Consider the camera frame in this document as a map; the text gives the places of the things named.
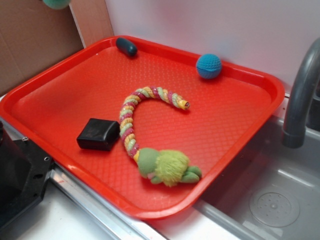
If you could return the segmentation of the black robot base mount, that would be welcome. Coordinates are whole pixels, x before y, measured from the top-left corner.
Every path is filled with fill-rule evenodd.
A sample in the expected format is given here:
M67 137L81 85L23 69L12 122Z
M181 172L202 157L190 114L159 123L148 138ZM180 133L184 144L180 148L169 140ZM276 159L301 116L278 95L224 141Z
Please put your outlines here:
M32 140L13 140L0 123L0 229L39 204L45 195L52 157Z

